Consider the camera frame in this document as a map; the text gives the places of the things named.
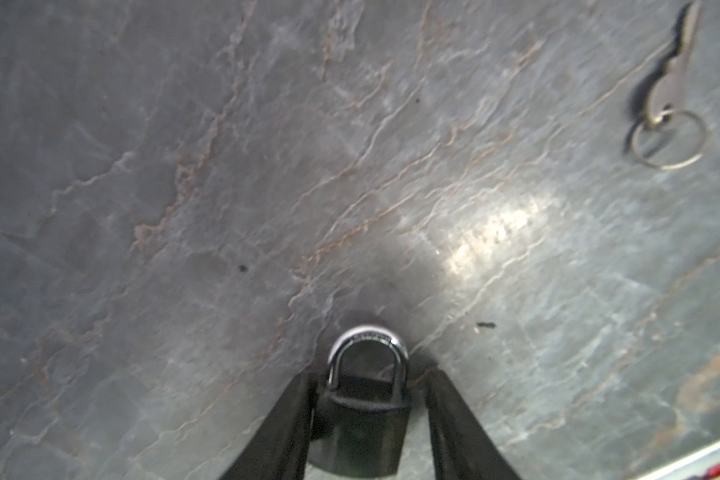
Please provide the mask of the dark grey padlock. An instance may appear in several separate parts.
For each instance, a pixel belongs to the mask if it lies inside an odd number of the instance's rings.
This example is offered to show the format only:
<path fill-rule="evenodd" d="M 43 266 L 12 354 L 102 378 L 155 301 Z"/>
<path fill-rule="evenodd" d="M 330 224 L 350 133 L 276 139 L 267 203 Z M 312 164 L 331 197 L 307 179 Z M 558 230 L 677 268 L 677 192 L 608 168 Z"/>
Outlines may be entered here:
<path fill-rule="evenodd" d="M 346 354 L 365 342 L 391 353 L 391 380 L 342 373 Z M 360 325 L 334 342 L 326 367 L 325 381 L 317 389 L 308 462 L 349 478 L 396 475 L 411 412 L 406 345 L 386 328 Z"/>

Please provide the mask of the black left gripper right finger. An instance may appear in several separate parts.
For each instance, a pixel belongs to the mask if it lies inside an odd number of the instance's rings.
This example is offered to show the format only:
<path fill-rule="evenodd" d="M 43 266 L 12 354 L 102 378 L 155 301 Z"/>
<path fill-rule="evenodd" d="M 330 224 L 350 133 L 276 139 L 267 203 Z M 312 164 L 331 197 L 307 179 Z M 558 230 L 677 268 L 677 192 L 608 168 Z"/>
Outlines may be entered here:
<path fill-rule="evenodd" d="M 519 480 L 448 375 L 436 368 L 425 385 L 435 478 Z"/>

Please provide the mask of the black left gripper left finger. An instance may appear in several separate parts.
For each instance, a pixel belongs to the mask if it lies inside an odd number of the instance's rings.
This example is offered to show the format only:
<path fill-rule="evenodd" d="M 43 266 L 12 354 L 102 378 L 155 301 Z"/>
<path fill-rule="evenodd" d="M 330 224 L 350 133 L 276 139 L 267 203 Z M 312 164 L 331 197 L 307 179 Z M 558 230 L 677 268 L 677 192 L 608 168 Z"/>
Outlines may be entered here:
<path fill-rule="evenodd" d="M 303 479 L 315 390 L 316 379 L 312 375 L 297 374 L 220 479 Z"/>

